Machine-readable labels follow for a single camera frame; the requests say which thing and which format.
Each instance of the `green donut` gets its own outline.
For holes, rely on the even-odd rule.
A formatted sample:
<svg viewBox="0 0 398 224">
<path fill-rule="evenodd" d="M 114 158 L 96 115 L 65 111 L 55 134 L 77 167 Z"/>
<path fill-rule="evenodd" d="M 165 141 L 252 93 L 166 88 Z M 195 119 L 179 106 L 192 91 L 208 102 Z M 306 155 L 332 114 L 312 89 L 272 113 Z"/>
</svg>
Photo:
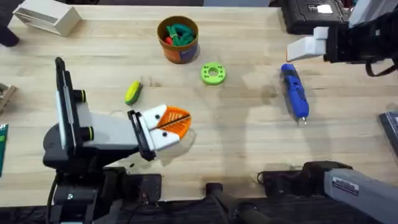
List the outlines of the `green donut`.
<svg viewBox="0 0 398 224">
<path fill-rule="evenodd" d="M 209 72 L 216 72 L 217 75 L 210 75 Z M 219 85 L 226 77 L 224 66 L 217 62 L 210 62 L 201 68 L 201 80 L 207 85 Z"/>
</svg>

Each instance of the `red toy piece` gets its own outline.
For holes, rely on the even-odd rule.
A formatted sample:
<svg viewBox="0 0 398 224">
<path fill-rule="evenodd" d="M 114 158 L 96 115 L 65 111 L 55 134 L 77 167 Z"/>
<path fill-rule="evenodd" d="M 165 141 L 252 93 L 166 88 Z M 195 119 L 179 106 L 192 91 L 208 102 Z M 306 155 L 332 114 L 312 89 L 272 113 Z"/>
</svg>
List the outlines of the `red toy piece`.
<svg viewBox="0 0 398 224">
<path fill-rule="evenodd" d="M 166 37 L 165 42 L 170 45 L 173 45 L 173 40 L 171 39 L 171 37 Z"/>
</svg>

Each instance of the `orange cup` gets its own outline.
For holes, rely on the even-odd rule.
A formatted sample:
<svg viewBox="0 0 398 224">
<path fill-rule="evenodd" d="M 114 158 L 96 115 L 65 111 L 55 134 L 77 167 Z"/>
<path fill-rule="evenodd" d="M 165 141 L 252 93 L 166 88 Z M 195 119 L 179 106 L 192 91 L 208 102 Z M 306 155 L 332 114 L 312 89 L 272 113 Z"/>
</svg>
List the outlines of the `orange cup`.
<svg viewBox="0 0 398 224">
<path fill-rule="evenodd" d="M 188 45 L 173 46 L 164 41 L 169 36 L 166 27 L 174 24 L 184 24 L 192 29 L 195 33 L 195 39 Z M 173 63 L 188 63 L 191 62 L 198 53 L 198 26 L 191 19 L 184 16 L 172 16 L 164 19 L 157 27 L 157 37 L 162 45 L 163 53 L 168 60 Z"/>
</svg>

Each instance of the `wooden tabletop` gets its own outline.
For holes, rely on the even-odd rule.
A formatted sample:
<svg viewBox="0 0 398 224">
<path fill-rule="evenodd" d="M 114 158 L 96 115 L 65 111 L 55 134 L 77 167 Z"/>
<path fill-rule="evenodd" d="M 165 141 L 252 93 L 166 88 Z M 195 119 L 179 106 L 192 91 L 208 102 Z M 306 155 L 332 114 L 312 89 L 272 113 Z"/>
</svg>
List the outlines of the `wooden tabletop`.
<svg viewBox="0 0 398 224">
<path fill-rule="evenodd" d="M 286 46 L 299 39 L 284 31 L 277 8 L 77 6 L 83 20 L 68 37 L 26 27 L 13 18 L 17 47 L 0 46 L 0 81 L 18 87 L 0 116 L 9 123 L 0 206 L 43 205 L 54 170 L 44 167 L 42 142 L 57 122 L 55 64 L 61 56 L 76 89 L 87 92 L 92 112 L 126 118 L 134 108 L 159 104 L 191 112 L 190 132 L 146 162 L 139 155 L 114 165 L 132 173 L 161 173 L 162 199 L 203 196 L 207 182 L 224 183 L 238 197 L 263 197 L 262 170 L 284 170 L 307 161 L 334 160 L 398 185 L 396 157 L 376 116 L 397 108 L 396 74 L 366 76 L 364 65 L 295 63 L 308 101 L 306 126 L 289 114 L 280 81 Z M 175 65 L 156 37 L 159 22 L 184 15 L 199 26 L 200 55 Z M 219 62 L 228 77 L 206 86 L 200 68 Z M 379 69 L 390 65 L 382 63 Z M 144 85 L 139 101 L 124 104 L 128 86 Z"/>
</svg>

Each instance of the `green book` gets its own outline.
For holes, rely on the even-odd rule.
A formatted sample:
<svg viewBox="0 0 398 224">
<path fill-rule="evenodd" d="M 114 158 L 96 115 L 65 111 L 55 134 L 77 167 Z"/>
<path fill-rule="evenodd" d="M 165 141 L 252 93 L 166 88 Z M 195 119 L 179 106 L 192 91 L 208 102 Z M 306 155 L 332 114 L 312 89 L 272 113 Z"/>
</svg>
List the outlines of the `green book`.
<svg viewBox="0 0 398 224">
<path fill-rule="evenodd" d="M 0 177 L 2 174 L 2 165 L 4 163 L 4 154 L 6 152 L 8 124 L 0 124 Z"/>
</svg>

